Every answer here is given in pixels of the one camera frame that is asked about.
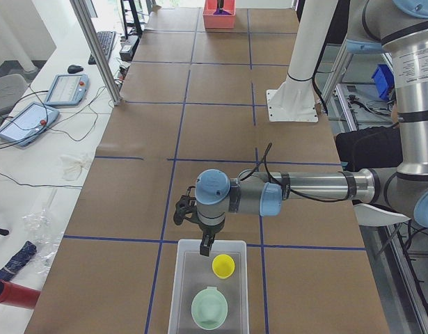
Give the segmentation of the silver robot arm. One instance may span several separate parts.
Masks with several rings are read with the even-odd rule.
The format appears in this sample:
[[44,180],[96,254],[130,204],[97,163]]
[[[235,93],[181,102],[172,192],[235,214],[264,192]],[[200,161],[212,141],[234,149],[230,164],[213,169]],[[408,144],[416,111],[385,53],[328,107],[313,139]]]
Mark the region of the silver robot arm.
[[193,218],[209,255],[228,212],[275,216],[289,197],[320,202],[359,200],[389,207],[428,228],[428,1],[352,1],[348,31],[377,42],[393,58],[402,163],[358,172],[250,171],[229,178],[216,169],[195,185]]

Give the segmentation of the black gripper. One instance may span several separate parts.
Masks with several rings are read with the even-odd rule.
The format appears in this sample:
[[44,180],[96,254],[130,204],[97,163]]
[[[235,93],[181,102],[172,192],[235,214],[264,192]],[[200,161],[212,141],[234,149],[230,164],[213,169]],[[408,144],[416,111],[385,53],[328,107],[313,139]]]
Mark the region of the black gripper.
[[203,237],[200,242],[199,253],[202,256],[209,257],[212,245],[215,240],[215,235],[223,229],[223,220],[214,221],[211,225],[201,221],[199,223],[199,227],[203,231]]

